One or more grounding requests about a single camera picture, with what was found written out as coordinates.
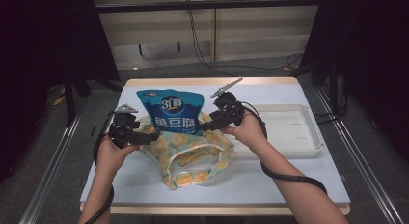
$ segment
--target chip bag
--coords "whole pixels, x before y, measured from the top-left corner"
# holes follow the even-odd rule
[[[201,112],[199,120],[208,122],[211,118]],[[140,122],[143,132],[155,131],[150,117],[144,117]],[[200,184],[219,175],[231,164],[233,147],[233,143],[219,130],[203,131],[202,136],[161,131],[156,141],[142,146],[140,150],[158,163],[163,183],[170,189],[177,189],[190,184]],[[216,162],[201,169],[185,169],[191,163],[207,156],[216,159]],[[175,165],[183,170],[173,171]]]
[[[205,101],[202,95],[176,90],[144,90],[136,94],[155,127],[176,133],[202,134],[198,120]]]

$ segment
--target power cord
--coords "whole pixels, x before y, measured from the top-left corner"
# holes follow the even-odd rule
[[[249,109],[248,107],[244,106],[244,109],[249,111],[250,113],[252,113],[252,115],[254,117],[256,117],[256,119],[259,121],[259,125],[261,126],[262,133],[264,134],[264,137],[267,139],[267,128],[265,127],[265,122],[262,120],[261,115],[259,114],[259,112],[256,110],[256,108],[252,104],[250,104],[248,102],[245,102],[245,101],[240,101],[240,102],[242,104],[246,104],[246,105],[250,106],[253,109],[252,110],[252,109]]]
[[[314,114],[316,116],[315,120],[318,125],[323,125],[327,124],[330,122],[333,122],[335,120],[338,120],[342,118],[347,111],[348,108],[348,90],[347,90],[347,85],[345,81],[342,81],[342,93],[341,93],[341,100],[338,102],[338,107],[339,107],[339,113],[334,113],[334,112],[328,112],[324,114]],[[320,121],[322,118],[327,117],[327,116],[333,116],[331,119]]]
[[[260,162],[260,164],[261,164],[262,172],[265,175],[267,175],[268,177],[272,178],[272,179],[281,180],[281,181],[288,181],[288,182],[309,183],[309,184],[317,186],[324,193],[327,193],[327,189],[325,188],[324,184],[322,184],[320,181],[318,181],[318,180],[316,180],[314,178],[273,173],[273,172],[269,171],[267,169],[267,167],[265,167],[265,165],[262,162]]]
[[[193,19],[193,14],[191,10],[188,10],[189,12],[189,17],[190,17],[190,26],[192,29],[192,37],[193,37],[193,46],[195,49],[195,54],[196,57],[198,58],[199,62],[202,63],[203,65],[205,65],[208,69],[218,72],[218,73],[223,73],[225,75],[228,76],[233,76],[233,77],[237,77],[237,75],[233,75],[231,73],[227,73],[227,72],[222,72],[219,70],[216,70],[216,68],[250,68],[250,69],[257,69],[257,70],[281,70],[284,68],[291,68],[291,65],[293,63],[295,63],[298,59],[300,59],[300,57],[303,56],[303,53],[299,53],[299,54],[291,54],[289,56],[287,56],[287,64],[285,66],[280,66],[280,67],[276,67],[276,68],[264,68],[264,67],[254,67],[254,66],[244,66],[244,65],[223,65],[223,66],[212,66],[210,64],[208,64],[202,54],[202,51],[200,49],[199,46],[199,41],[198,41],[198,36],[196,34],[196,29],[195,29],[195,21]],[[289,61],[289,58],[293,57],[293,56],[297,56],[294,60]]]

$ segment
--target wooden panel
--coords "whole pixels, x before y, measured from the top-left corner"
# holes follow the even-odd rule
[[[218,39],[309,35],[317,6],[217,10]]]
[[[338,205],[343,215],[350,213],[350,207],[348,204]],[[111,213],[116,214],[140,214],[140,215],[234,215],[234,216],[273,216],[273,215],[292,215],[291,210],[288,207],[167,207],[167,206],[113,206]]]
[[[95,0],[102,4],[145,4],[181,0]],[[199,41],[212,39],[213,10],[193,11]],[[162,42],[191,42],[192,30],[187,11],[100,14],[111,46]]]

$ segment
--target finger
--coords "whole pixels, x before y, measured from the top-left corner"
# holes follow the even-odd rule
[[[250,111],[247,111],[247,110],[246,110],[246,111],[244,111],[244,113],[243,113],[242,119],[243,119],[243,120],[246,119],[247,116],[250,116],[250,117],[251,117],[251,116],[253,116],[253,114],[250,113]]]
[[[103,136],[102,140],[111,140],[111,137],[108,134],[106,134]]]
[[[122,149],[125,149],[125,148],[130,147],[130,146],[134,146],[134,147],[136,147],[138,150],[139,150],[139,148],[141,147],[141,145],[131,144],[131,143],[127,142],[127,143],[123,143]]]
[[[233,134],[235,127],[226,126],[220,129],[223,134]]]
[[[140,147],[141,147],[140,145],[129,145],[129,146],[123,148],[123,152],[124,152],[126,155],[129,155],[129,154],[131,154],[132,152],[134,152],[134,151],[136,151],[136,150],[139,150]]]

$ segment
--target gray carpet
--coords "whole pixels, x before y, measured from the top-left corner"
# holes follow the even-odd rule
[[[247,65],[275,68],[286,64],[286,58],[230,61],[219,65]],[[287,76],[285,70],[257,70],[244,68],[217,68],[217,70],[240,76]],[[227,76],[214,72],[201,64],[189,64],[154,69],[120,71],[124,85],[130,78],[213,77]],[[325,110],[310,76],[302,75],[300,84],[314,113]],[[116,107],[120,93],[90,82],[93,92],[88,98],[76,96],[78,109],[84,105],[83,115],[73,135],[69,148],[59,168],[48,196],[43,203],[37,223],[76,223],[80,215],[79,198],[88,171],[93,162],[92,151],[102,123],[109,110]],[[0,223],[17,223],[37,189],[58,146],[66,124],[65,102],[47,106],[33,137],[28,152],[14,167],[14,174],[0,184]],[[381,130],[374,129],[365,109],[351,95],[348,111],[342,117],[357,145],[365,156],[373,173],[393,200],[403,221],[409,221],[409,165],[391,146]],[[350,223],[388,223],[377,201],[373,198],[356,163],[332,123],[320,125],[320,130],[331,155],[345,178],[344,185],[351,199],[351,213],[346,217]],[[114,215],[113,223],[296,223],[292,217],[151,217]]]

